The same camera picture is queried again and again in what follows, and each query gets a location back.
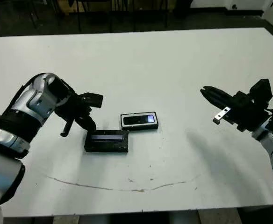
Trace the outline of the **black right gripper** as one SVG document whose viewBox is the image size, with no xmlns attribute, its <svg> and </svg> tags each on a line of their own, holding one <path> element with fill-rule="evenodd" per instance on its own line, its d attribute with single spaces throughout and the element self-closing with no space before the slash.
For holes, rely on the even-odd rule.
<svg viewBox="0 0 273 224">
<path fill-rule="evenodd" d="M 226 120 L 231 124 L 237 124 L 237 130 L 241 132 L 245 130 L 253 132 L 267 120 L 267 112 L 254 103 L 249 94 L 238 91 L 231 96 L 212 86 L 204 86 L 201 94 L 209 103 L 221 109 L 213 118 L 216 124 Z"/>
</svg>

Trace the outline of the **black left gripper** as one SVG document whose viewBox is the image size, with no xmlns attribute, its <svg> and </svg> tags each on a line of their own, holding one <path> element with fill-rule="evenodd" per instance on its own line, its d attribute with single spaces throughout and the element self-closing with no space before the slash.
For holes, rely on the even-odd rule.
<svg viewBox="0 0 273 224">
<path fill-rule="evenodd" d="M 60 135 L 66 137 L 74 121 L 84 130 L 95 131 L 96 124 L 90 117 L 90 112 L 88 103 L 77 94 L 72 95 L 65 104 L 57 106 L 57 116 L 66 122 Z"/>
</svg>

